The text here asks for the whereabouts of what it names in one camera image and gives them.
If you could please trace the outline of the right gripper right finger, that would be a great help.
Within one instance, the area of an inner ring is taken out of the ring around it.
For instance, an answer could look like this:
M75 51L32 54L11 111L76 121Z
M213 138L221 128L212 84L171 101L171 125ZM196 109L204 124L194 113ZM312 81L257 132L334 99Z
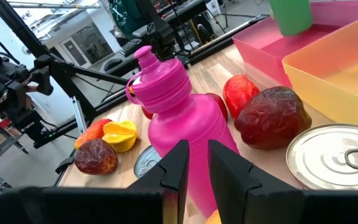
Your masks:
M217 140L208 147L222 224L358 224L358 190L297 189Z

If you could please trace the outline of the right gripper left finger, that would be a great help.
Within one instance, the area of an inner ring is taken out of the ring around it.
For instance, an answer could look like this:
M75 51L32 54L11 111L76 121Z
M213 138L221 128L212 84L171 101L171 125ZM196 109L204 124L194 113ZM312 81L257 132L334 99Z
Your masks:
M177 144L125 189L24 187L0 194L0 224L180 224L190 146Z

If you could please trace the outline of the blue albacore tuna can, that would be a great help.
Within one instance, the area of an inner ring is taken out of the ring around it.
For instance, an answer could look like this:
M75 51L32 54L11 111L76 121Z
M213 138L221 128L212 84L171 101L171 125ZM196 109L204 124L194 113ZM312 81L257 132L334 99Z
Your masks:
M134 164L134 175L139 179L161 160L160 155L152 145L147 146Z

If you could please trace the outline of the yellow plastic lemon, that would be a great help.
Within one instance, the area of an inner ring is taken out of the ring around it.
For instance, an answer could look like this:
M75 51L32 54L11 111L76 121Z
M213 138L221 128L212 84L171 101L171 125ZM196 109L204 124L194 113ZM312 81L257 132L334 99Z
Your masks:
M204 224L222 224L219 211L215 210Z

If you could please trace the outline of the dark maroon plastic fruit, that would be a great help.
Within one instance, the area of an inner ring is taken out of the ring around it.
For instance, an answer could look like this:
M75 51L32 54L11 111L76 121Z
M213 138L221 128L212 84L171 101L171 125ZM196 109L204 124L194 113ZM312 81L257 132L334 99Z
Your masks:
M106 141L93 139L79 147L74 156L74 164L82 173L104 175L116 170L118 158Z
M301 98L286 86L253 96L234 121L242 141L254 149L286 147L311 124Z

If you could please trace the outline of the yellow plastic starfruit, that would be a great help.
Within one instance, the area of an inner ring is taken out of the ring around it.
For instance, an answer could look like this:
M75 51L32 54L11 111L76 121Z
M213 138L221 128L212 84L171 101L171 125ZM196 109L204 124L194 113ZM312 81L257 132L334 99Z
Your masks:
M124 153L132 149L136 139L137 126L132 121L110 121L103 126L106 141L117 153Z

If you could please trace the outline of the pink plastic sports bottle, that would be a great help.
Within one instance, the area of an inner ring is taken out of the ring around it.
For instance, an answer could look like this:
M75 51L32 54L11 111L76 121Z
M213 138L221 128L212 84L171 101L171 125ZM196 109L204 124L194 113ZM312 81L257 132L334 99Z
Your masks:
M190 78L179 59L161 61L149 45L134 54L140 72L126 85L128 99L154 113L148 138L164 157L182 139L190 146L188 193L205 216L216 209L208 166L208 142L217 140L238 152L218 104L208 95L192 93ZM129 92L133 87L134 95Z

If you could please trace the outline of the red orange plastic mango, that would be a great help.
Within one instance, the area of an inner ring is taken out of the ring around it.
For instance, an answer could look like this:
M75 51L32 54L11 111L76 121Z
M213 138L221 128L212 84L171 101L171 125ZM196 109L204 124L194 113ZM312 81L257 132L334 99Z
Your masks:
M76 139L75 149L79 149L87 141L101 139L104 136L103 126L109 122L111 122L111 119L105 118L93 123Z

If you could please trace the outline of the small dark red plastic fruit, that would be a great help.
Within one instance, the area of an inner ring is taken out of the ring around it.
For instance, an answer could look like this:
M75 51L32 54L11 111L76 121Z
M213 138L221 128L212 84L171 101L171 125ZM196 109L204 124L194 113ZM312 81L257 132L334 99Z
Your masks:
M215 93L207 93L206 95L210 96L218 104L224 119L228 121L228 113L223 99Z

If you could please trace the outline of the white red label tuna can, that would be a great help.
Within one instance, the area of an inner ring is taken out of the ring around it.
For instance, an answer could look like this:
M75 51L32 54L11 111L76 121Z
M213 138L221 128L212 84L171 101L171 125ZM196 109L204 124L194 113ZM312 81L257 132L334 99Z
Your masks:
M290 172L310 189L358 190L358 125L333 123L303 131L288 146Z

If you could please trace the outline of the pink plastic tray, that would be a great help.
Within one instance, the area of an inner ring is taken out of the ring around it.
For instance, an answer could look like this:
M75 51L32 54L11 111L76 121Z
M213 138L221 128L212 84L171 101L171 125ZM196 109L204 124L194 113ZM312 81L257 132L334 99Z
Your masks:
M282 60L333 31L358 20L358 0L312 2L313 25L306 31L285 37L268 17L232 38L243 61L264 72L281 85L291 87Z

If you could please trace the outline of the black keyboard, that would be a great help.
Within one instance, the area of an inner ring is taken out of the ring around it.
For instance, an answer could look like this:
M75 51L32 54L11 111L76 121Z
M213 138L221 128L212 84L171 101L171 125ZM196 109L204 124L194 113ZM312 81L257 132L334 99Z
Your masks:
M142 47L142 39L132 39L121 47L120 53L125 57L133 54L137 49Z

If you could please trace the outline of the green plastic sports bottle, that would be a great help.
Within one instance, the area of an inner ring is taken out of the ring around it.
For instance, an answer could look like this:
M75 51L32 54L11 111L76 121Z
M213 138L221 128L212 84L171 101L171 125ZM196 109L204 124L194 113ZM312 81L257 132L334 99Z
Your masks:
M270 7L284 36L299 34L313 24L309 0L270 0Z

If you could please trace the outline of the dark green printed banner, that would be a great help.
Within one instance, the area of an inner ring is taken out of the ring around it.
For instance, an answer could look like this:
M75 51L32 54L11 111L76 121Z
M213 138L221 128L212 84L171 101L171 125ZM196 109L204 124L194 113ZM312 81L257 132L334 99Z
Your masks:
M108 0L108 2L112 18L126 38L133 37L134 31L146 25L144 16L137 8L137 0Z

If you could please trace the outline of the black aluminium table frame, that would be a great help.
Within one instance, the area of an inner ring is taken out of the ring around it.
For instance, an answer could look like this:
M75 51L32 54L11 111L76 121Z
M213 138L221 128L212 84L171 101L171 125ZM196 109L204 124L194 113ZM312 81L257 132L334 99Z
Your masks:
M207 44L207 46L194 51L188 56L185 67L194 65L230 46L233 44L233 40L231 39L232 36L268 17L268 14L261 14L259 16L253 17L252 19L243 23L241 26L235 28L227 34L224 34L223 36L214 40L212 43ZM0 18L9 26L13 33L15 33L15 35L23 42L23 44L30 50L33 55L36 57L47 55L54 59L50 66L52 69L54 69L54 71L50 72L52 77L57 81L57 84L63 88L63 91L67 96L74 96L77 100L80 101L81 108L85 112L85 121L88 124L90 124L90 122L92 122L95 117L119 106L127 100L127 97L124 95L124 91L119 90L113 94L112 98L100 103L96 107L92 106L85 95L71 80L70 75L77 73L120 85L126 84L126 80L111 74L104 75L100 72L76 67L68 62L60 60L56 55L51 53L46 48L46 46L41 44L40 40L36 38L35 34L33 34L32 31L25 25L24 21L19 17L18 13L6 0L0 0Z

